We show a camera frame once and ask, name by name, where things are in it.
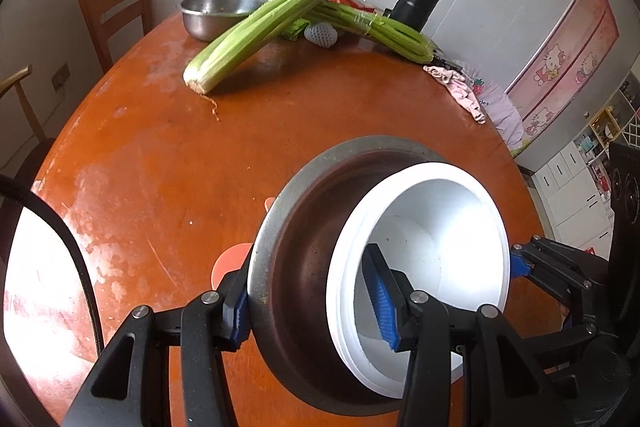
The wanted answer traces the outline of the pink clothing on chair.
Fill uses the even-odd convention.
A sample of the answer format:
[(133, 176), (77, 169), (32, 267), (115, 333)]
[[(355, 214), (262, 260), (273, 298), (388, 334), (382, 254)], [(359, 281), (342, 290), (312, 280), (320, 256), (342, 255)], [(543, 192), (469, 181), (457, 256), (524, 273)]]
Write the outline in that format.
[(522, 118), (515, 105), (498, 83), (485, 78), (477, 68), (460, 62), (466, 83), (474, 92), (480, 106), (498, 130), (510, 152), (523, 145), (524, 128)]

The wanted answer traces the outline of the steel bowl at table back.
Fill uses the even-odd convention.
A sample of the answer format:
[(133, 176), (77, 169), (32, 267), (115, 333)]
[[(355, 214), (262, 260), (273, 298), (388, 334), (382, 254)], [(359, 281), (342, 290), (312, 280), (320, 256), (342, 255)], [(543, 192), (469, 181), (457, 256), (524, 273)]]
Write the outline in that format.
[(212, 42), (259, 9), (266, 0), (182, 0), (178, 10), (186, 32)]

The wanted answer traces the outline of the pink Hello Kitty cabinet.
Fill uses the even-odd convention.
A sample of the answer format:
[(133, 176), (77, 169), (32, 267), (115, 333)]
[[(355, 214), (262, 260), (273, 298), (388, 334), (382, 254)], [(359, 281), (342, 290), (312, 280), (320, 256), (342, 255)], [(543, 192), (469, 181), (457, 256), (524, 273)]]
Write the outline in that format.
[(523, 125), (522, 144), (537, 139), (592, 78), (620, 32), (608, 0), (572, 0), (506, 94)]

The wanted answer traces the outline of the orange bear-shaped plate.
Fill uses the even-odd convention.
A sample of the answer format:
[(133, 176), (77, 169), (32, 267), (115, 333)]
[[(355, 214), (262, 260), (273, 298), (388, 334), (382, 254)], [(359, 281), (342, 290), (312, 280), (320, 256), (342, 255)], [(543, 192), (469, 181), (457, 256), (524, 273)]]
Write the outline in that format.
[(254, 243), (255, 241), (252, 239), (249, 242), (232, 245), (219, 255), (214, 263), (212, 274), (210, 274), (210, 283), (212, 283), (213, 289), (220, 286), (227, 274), (242, 268)]

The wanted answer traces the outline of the pink crumpled cloth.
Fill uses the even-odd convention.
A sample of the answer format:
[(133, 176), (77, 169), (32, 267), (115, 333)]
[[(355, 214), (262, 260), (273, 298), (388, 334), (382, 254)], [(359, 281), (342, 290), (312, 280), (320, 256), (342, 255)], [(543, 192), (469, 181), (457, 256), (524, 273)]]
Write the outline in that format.
[(486, 116), (480, 107), (472, 89), (466, 84), (465, 78), (460, 72), (445, 67), (425, 65), (424, 72), (431, 75), (446, 90), (464, 110), (466, 110), (477, 124), (485, 124)]

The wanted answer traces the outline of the large red paper noodle bowl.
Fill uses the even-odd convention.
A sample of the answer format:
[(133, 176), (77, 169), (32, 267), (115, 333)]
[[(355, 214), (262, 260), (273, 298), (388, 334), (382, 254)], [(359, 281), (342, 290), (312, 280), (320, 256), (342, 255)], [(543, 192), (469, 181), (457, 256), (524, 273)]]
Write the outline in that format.
[(338, 234), (326, 280), (326, 319), (334, 347), (360, 384), (386, 398), (404, 391), (409, 355), (382, 338), (361, 258), (369, 244), (405, 273), (413, 288), (476, 311), (506, 305), (510, 254), (506, 228), (484, 186), (444, 162), (388, 176), (357, 199)]

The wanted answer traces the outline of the thin green celery bunch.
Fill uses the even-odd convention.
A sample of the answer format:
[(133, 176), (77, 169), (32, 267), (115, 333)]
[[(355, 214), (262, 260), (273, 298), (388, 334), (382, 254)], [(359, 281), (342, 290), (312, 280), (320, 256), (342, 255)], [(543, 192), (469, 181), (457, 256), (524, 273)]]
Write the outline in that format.
[(434, 58), (430, 40), (419, 31), (388, 17), (331, 1), (318, 4), (304, 17), (314, 23), (329, 23), (336, 29), (382, 44), (416, 64), (430, 64)]

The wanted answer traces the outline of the deep steel bowl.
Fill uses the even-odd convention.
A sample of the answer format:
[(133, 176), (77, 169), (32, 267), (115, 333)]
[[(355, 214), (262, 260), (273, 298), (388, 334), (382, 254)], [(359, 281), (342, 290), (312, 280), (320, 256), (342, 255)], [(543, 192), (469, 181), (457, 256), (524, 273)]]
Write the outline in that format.
[(360, 199), (386, 176), (440, 158), (408, 139), (360, 136), (311, 159), (268, 210), (250, 255), (250, 321), (271, 373), (299, 400), (345, 416), (398, 410), (398, 400), (361, 384), (334, 348), (326, 280), (337, 237)]

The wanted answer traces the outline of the thick celery bunch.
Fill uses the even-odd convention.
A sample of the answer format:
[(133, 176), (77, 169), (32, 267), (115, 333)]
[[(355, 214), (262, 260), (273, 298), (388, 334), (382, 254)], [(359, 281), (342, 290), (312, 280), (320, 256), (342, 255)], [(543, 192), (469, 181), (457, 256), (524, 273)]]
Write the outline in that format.
[(186, 65), (182, 79), (197, 94), (212, 91), (235, 67), (324, 0), (271, 0), (224, 31)]

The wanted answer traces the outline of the white shelf cabinet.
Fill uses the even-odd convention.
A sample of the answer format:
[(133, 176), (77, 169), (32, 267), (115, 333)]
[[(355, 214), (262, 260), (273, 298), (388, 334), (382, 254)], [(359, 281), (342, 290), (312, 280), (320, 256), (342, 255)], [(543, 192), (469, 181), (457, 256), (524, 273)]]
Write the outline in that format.
[(533, 175), (550, 237), (604, 259), (614, 227), (613, 143), (639, 146), (639, 79), (633, 72), (586, 127)]

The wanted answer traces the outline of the wall power socket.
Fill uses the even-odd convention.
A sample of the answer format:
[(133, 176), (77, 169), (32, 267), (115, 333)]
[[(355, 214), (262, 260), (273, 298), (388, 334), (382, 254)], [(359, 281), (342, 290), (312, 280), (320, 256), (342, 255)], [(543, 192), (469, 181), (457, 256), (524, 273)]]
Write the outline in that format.
[(67, 63), (64, 63), (51, 77), (54, 91), (58, 92), (62, 89), (68, 78), (70, 78), (70, 68)]

